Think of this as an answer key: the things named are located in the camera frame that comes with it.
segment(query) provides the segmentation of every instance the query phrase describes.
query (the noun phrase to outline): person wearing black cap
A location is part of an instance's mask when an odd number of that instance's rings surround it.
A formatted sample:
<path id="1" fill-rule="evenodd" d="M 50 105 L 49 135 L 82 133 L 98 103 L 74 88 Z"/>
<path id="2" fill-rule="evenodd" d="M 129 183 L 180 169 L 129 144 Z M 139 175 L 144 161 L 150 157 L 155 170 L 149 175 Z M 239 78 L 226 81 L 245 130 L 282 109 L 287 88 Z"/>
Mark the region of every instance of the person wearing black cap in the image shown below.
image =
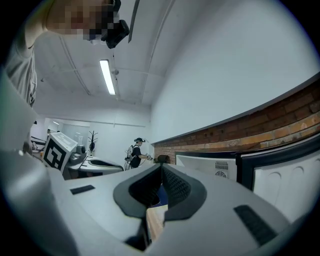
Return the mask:
<path id="1" fill-rule="evenodd" d="M 135 145 L 133 146 L 133 151 L 131 153 L 131 156 L 133 157 L 130 166 L 131 169 L 137 168 L 140 165 L 141 159 L 148 159 L 149 157 L 141 154 L 140 147 L 143 142 L 146 142 L 142 138 L 136 138 L 135 140 Z"/>

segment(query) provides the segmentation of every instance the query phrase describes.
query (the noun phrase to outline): ceiling light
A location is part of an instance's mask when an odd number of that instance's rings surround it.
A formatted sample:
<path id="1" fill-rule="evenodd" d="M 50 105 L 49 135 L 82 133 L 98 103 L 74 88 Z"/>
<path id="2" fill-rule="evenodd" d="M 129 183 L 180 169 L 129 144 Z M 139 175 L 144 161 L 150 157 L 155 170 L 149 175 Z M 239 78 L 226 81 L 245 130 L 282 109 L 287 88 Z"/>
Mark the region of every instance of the ceiling light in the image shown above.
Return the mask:
<path id="1" fill-rule="evenodd" d="M 106 83 L 106 87 L 111 95 L 116 95 L 114 84 L 112 82 L 109 61 L 108 60 L 100 60 L 100 66 L 103 73 L 103 77 Z"/>

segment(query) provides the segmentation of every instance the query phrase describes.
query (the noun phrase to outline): ceiling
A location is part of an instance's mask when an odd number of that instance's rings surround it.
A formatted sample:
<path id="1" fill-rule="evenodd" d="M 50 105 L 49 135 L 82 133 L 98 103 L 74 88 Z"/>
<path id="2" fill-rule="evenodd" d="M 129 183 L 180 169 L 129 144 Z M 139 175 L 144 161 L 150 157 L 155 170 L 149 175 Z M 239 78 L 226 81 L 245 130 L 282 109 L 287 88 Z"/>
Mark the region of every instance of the ceiling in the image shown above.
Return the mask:
<path id="1" fill-rule="evenodd" d="M 109 49 L 75 36 L 43 34 L 35 43 L 37 97 L 74 94 L 151 105 L 184 38 L 209 0 L 140 0 L 132 40 Z M 120 18 L 130 28 L 135 0 L 121 0 Z M 116 95 L 110 95 L 99 61 L 108 59 Z"/>

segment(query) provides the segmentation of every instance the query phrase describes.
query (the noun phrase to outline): gray t-shirt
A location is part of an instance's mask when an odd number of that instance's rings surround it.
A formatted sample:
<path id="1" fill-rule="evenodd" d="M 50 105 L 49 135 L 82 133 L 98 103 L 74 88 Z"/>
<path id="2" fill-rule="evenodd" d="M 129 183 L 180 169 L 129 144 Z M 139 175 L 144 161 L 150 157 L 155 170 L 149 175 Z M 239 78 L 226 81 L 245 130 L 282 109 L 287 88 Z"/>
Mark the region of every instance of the gray t-shirt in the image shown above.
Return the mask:
<path id="1" fill-rule="evenodd" d="M 33 46 L 27 48 L 24 30 L 13 41 L 4 70 L 20 96 L 32 107 L 37 88 L 35 49 Z M 23 144 L 23 150 L 32 155 L 30 133 Z"/>

